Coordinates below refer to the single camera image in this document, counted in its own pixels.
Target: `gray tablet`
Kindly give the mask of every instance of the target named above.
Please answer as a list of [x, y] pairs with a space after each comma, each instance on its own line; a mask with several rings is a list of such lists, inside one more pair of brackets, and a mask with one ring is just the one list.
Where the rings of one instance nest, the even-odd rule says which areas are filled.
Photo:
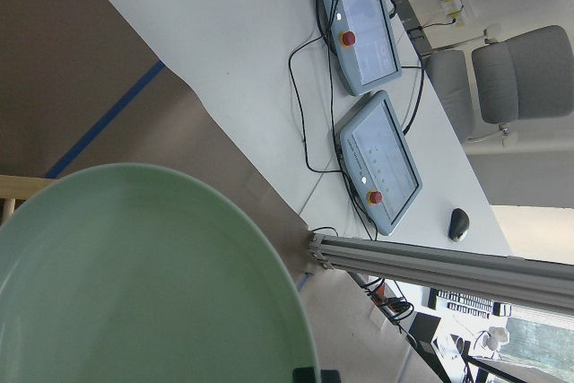
[[390, 234], [422, 183], [387, 93], [378, 91], [339, 134], [344, 168], [378, 231]]
[[[332, 1], [323, 0], [327, 15]], [[376, 90], [401, 76], [385, 0], [339, 0], [331, 32], [344, 84], [351, 94]]]

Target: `chair backrest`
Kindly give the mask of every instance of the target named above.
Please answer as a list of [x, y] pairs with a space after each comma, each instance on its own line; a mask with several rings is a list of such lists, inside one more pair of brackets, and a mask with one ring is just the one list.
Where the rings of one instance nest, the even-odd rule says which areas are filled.
[[422, 62], [458, 141], [466, 141], [474, 129], [474, 112], [465, 53], [454, 49], [437, 51]]
[[532, 30], [472, 57], [485, 122], [561, 117], [574, 109], [574, 56], [562, 27]]

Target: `wooden edge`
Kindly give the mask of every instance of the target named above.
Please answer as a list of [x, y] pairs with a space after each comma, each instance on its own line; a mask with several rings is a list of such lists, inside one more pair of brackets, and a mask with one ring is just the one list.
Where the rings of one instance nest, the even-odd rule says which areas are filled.
[[13, 177], [0, 175], [0, 198], [29, 199], [55, 180], [49, 178]]
[[14, 214], [14, 209], [16, 208], [15, 199], [5, 199], [4, 208], [2, 209], [2, 223], [8, 220], [12, 214]]

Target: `blue tape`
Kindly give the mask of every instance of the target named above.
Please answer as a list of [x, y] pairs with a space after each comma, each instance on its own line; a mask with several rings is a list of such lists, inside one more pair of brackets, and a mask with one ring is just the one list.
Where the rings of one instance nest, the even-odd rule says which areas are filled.
[[305, 273], [305, 275], [303, 275], [303, 278], [297, 284], [297, 292], [301, 292], [301, 289], [303, 289], [303, 286], [307, 283], [307, 281], [309, 280], [309, 278], [311, 278], [312, 275], [313, 275], [312, 273]]
[[124, 108], [134, 100], [150, 81], [163, 69], [165, 65], [158, 61], [106, 112], [56, 164], [46, 172], [46, 178], [57, 178], [70, 163], [74, 161], [90, 143], [104, 130]]

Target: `computer mouse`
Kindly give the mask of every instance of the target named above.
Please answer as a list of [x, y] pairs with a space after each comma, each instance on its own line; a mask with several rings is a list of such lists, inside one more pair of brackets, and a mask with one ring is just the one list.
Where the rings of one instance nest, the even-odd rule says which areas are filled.
[[468, 214], [460, 208], [455, 208], [450, 215], [450, 226], [448, 226], [448, 237], [455, 242], [462, 241], [468, 233], [470, 219]]

